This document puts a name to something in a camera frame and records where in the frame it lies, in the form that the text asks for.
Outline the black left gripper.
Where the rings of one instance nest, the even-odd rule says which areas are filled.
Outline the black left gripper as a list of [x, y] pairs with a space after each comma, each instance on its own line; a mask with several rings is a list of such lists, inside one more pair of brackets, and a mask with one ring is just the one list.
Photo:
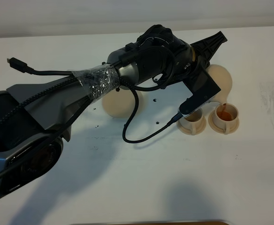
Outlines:
[[183, 65], [186, 80], [193, 77], [198, 70], [198, 65], [206, 66], [212, 59], [221, 44], [227, 42], [227, 38], [219, 31], [216, 34], [192, 44], [184, 43]]

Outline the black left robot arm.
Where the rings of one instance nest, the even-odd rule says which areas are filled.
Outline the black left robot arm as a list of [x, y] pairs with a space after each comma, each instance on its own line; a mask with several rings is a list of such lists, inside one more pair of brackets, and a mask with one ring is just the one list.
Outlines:
[[16, 84], [0, 91], [0, 199], [57, 163], [71, 126], [93, 102], [113, 90], [128, 88], [139, 107], [138, 91], [154, 91], [183, 82], [192, 95], [170, 119], [172, 125], [220, 92], [207, 72], [210, 60], [226, 42], [222, 32], [188, 44], [171, 29], [153, 25], [134, 43], [113, 51], [106, 62], [81, 71], [37, 71], [17, 58], [11, 68], [31, 75], [58, 75], [43, 84]]

